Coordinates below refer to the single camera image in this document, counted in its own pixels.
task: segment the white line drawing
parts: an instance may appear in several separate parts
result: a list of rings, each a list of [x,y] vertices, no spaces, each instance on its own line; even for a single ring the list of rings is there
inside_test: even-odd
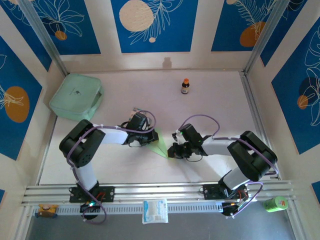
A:
[[[2,0],[2,2],[14,17],[30,26],[15,0]],[[31,3],[50,35],[61,41],[67,39],[67,33],[82,37],[83,32],[77,24],[81,23],[85,16],[69,10],[69,0],[32,0]]]
[[[254,29],[254,38],[257,40],[265,26],[264,20],[275,8],[278,0],[264,0],[261,7],[257,6],[256,0],[226,0],[229,5],[235,5],[247,25]],[[290,11],[298,11],[305,0],[291,0],[283,17],[288,19]]]
[[[320,26],[313,34],[305,54],[304,65],[307,67],[309,86],[298,98],[297,104],[304,110],[311,106],[311,126],[320,124]]]
[[[7,59],[6,55],[0,54],[0,70],[5,65],[6,59]],[[17,105],[23,106],[24,104],[21,102],[23,99],[24,99],[23,96],[22,97],[14,97],[14,96],[6,93],[6,91],[4,91],[4,89],[0,85],[0,110],[5,105],[7,105],[9,107],[10,104],[17,104]]]
[[[169,13],[173,12],[184,0],[129,0],[119,11],[124,28],[131,32],[130,45],[143,40],[154,43],[157,37],[170,26]]]

